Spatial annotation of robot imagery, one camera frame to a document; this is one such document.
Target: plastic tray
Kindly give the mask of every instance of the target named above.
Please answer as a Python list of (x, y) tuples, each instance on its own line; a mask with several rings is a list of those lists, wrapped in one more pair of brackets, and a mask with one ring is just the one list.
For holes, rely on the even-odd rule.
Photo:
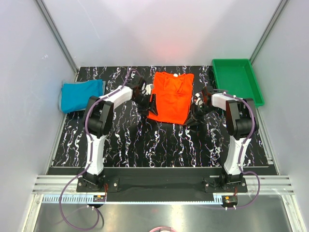
[(248, 59), (213, 59), (213, 72), (219, 89), (240, 98), (252, 98), (255, 106), (264, 105), (260, 87)]

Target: white wall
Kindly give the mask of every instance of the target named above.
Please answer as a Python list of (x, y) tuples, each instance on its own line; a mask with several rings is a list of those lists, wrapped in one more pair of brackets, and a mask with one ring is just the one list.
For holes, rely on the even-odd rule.
[(0, 230), (16, 232), (60, 123), (61, 81), (74, 74), (33, 0), (1, 0), (0, 31)]
[(44, 0), (78, 66), (249, 58), (280, 0)]
[(282, 174), (291, 178), (309, 229), (309, 1), (290, 1), (253, 68), (266, 123)]

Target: red shirt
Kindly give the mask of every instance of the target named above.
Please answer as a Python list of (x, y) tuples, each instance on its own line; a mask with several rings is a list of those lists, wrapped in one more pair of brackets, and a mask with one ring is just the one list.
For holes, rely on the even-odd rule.
[(193, 74), (175, 77), (167, 72), (156, 72), (154, 89), (158, 116), (149, 112), (148, 117), (160, 121), (184, 124), (190, 110)]

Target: blue cloth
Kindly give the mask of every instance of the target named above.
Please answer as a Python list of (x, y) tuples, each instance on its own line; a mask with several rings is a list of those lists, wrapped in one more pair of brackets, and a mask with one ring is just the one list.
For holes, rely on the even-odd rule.
[(104, 89), (105, 82), (102, 80), (64, 84), (61, 89), (61, 111), (67, 114), (85, 109), (89, 98), (102, 96)]

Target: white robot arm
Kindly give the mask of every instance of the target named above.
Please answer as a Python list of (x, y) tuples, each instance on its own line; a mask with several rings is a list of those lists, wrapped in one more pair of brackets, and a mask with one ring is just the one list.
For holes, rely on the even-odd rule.
[(99, 99), (105, 97), (106, 99), (100, 101), (88, 119), (88, 130), (91, 137), (87, 134), (87, 164), (89, 168), (83, 175), (83, 179), (94, 185), (98, 185), (99, 176), (104, 169), (103, 165), (103, 151), (106, 136), (112, 128), (113, 111), (119, 105), (126, 101), (132, 100), (138, 104), (138, 110), (142, 114), (152, 112), (157, 115), (155, 105), (155, 94), (151, 95), (153, 85), (147, 85), (142, 77), (134, 77), (131, 82), (125, 86), (119, 86), (113, 92), (108, 94), (108, 97), (91, 97), (88, 101), (83, 121), (85, 123), (86, 115), (90, 107)]
[[(254, 117), (254, 132), (258, 131), (256, 109), (253, 99), (243, 99), (251, 108)], [(246, 150), (251, 138), (246, 139), (252, 129), (252, 119), (249, 109), (241, 101), (236, 100), (224, 93), (218, 93), (212, 87), (204, 89), (195, 95), (195, 100), (191, 105), (190, 114), (187, 118), (187, 126), (195, 126), (204, 123), (204, 115), (215, 108), (225, 111), (226, 129), (230, 135), (230, 145), (227, 159), (220, 176), (220, 187), (224, 188), (239, 184), (242, 181), (243, 163)]]

